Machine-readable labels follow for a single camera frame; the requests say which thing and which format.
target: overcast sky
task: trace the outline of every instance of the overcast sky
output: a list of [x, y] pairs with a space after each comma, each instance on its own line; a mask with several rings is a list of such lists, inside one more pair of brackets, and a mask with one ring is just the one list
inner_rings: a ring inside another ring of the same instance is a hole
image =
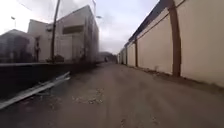
[[[90, 5], [92, 0], [61, 0], [59, 18]], [[100, 28], [100, 50], [118, 53], [158, 0], [95, 0]], [[0, 34], [13, 28], [24, 32], [29, 19], [52, 22], [56, 0], [1, 0]]]

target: utility pole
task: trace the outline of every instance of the utility pole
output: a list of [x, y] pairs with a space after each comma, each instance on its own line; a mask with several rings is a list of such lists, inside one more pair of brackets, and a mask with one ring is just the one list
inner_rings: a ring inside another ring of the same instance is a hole
[[53, 30], [52, 30], [52, 40], [51, 40], [51, 61], [52, 63], [55, 63], [54, 60], [54, 44], [55, 44], [55, 29], [56, 29], [56, 22], [57, 22], [57, 16], [58, 16], [58, 10], [61, 0], [58, 0], [54, 15], [54, 22], [53, 22]]

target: road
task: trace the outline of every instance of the road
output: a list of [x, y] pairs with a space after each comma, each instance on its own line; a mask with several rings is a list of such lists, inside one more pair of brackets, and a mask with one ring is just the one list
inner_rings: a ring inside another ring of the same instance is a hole
[[0, 111], [2, 128], [223, 128], [224, 97], [105, 64]]

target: street light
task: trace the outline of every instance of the street light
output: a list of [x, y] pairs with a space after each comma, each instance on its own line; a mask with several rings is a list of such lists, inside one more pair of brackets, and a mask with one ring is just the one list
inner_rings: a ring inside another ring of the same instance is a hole
[[16, 28], [16, 18], [11, 16], [11, 19], [14, 20], [14, 27]]

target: wall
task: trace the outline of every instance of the wall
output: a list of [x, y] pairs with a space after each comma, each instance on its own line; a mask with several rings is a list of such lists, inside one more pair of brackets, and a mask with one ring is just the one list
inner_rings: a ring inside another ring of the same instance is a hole
[[136, 64], [135, 64], [135, 44], [128, 45], [127, 50], [128, 50], [128, 65], [136, 66]]
[[139, 67], [172, 74], [173, 46], [168, 11], [138, 35]]
[[178, 7], [183, 77], [224, 87], [223, 6], [222, 0], [187, 0]]

